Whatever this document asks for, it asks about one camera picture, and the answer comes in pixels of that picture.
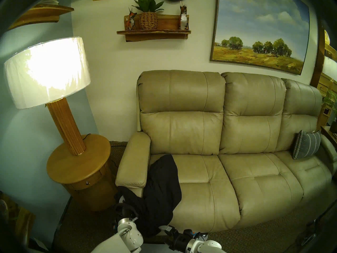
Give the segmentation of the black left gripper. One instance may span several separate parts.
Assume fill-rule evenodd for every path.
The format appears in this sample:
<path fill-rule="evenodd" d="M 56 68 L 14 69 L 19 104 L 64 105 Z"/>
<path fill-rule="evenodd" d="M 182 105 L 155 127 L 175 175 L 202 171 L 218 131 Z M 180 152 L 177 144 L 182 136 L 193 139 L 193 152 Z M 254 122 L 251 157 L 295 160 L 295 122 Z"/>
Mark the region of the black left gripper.
<path fill-rule="evenodd" d="M 116 221 L 122 219 L 128 219 L 128 221 L 136 221 L 138 219 L 138 213 L 134 207 L 124 202 L 114 205 L 114 211 L 116 213 Z"/>

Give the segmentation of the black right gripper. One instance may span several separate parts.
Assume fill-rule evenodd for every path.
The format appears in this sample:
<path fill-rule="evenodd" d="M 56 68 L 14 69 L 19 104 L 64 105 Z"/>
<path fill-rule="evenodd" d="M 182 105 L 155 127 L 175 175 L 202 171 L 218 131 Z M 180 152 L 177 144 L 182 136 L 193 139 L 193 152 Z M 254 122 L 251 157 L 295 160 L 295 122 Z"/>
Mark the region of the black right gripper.
<path fill-rule="evenodd" d="M 159 229 L 168 233 L 172 241 L 168 243 L 168 247 L 173 251 L 191 251 L 194 243 L 194 232 L 192 230 L 184 230 L 179 233 L 175 227 L 171 225 L 160 226 Z"/>

